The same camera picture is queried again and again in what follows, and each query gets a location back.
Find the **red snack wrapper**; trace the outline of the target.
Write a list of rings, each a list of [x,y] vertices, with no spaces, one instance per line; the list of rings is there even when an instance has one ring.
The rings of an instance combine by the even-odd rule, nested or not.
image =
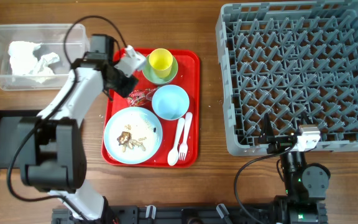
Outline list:
[[[152,97],[158,88],[146,88],[144,90],[134,90],[127,98],[128,106],[142,106],[152,101]]]

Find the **yellow plastic cup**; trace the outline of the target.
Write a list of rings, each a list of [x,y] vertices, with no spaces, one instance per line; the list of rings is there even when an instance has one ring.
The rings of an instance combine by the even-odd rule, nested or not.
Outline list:
[[[173,55],[167,49],[155,49],[149,55],[149,64],[156,76],[166,78],[172,69]]]

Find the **light blue bowl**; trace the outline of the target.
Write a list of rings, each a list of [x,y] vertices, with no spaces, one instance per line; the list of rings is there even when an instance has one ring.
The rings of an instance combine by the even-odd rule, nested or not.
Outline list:
[[[190,98],[187,92],[177,85],[161,86],[152,97],[153,111],[167,121],[181,118],[189,107]]]

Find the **white napkin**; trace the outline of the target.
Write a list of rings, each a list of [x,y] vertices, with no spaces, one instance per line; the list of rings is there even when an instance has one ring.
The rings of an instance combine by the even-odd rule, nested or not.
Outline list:
[[[9,44],[9,63],[13,76],[35,76],[35,78],[32,78],[34,81],[44,83],[49,79],[48,76],[55,74],[49,66],[59,62],[60,57],[55,52],[52,52],[44,54],[38,59],[34,52],[39,50],[42,45],[43,43],[26,41],[13,41]]]

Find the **white plastic spoon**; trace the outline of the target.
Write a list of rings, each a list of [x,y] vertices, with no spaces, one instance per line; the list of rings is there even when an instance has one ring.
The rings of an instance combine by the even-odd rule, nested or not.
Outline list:
[[[168,162],[168,165],[170,165],[170,166],[174,166],[178,161],[178,158],[179,158],[178,143],[179,143],[184,125],[185,125],[185,119],[180,118],[177,122],[177,128],[176,128],[173,147],[169,151],[168,157],[167,157],[167,162]]]

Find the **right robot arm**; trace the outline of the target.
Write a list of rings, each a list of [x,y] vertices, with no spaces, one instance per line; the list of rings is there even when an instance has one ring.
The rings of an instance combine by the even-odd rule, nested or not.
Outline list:
[[[269,223],[328,222],[325,204],[331,173],[325,166],[305,159],[321,139],[318,127],[304,113],[304,122],[295,133],[276,136],[268,114],[264,114],[260,143],[268,144],[267,154],[279,155],[286,195],[276,196],[270,207]]]

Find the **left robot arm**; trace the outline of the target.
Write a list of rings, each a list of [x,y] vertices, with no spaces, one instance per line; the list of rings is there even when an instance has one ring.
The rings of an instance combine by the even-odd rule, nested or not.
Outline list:
[[[127,45],[118,51],[117,40],[104,34],[91,38],[91,48],[70,64],[67,82],[53,101],[36,116],[18,124],[22,141],[12,163],[19,164],[24,185],[59,199],[73,218],[85,223],[117,223],[108,201],[85,181],[86,156],[80,127],[96,97],[114,91],[127,97],[134,91],[146,58]]]

